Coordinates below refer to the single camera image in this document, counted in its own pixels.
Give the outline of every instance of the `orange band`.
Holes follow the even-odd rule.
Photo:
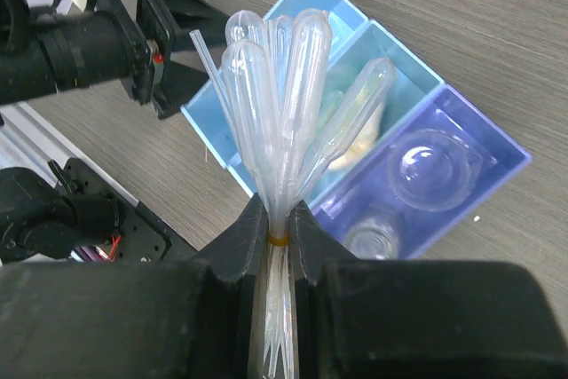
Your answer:
[[[268,241],[279,248],[287,246],[288,243],[290,243],[290,233],[286,233],[286,235],[284,235],[281,239],[277,239],[268,234]]]

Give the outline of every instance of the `wood grain surface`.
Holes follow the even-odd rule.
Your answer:
[[[262,13],[276,0],[206,1]],[[525,265],[568,332],[568,0],[352,1],[534,156],[425,257]],[[181,115],[158,122],[118,84],[34,107],[197,248],[247,200]]]

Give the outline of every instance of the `wooden table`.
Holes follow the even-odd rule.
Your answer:
[[[265,12],[276,0],[206,1],[232,13]],[[534,156],[426,257],[525,265],[544,284],[568,332],[568,0],[352,2]],[[247,201],[184,117],[158,122],[119,84],[42,99],[34,107],[197,248]]]

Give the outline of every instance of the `purple plastic container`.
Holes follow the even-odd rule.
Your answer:
[[[318,200],[314,216],[359,257],[418,257],[530,160],[460,93],[440,85]]]

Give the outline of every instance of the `bundle of pipettes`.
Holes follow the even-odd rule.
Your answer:
[[[278,368],[283,377],[293,379],[288,216],[382,105],[396,70],[386,58],[369,61],[334,111],[326,108],[322,122],[333,38],[326,12],[308,9],[295,19],[264,21],[240,11],[227,21],[225,36],[219,73],[199,31],[191,34],[268,213],[265,375],[274,378]]]

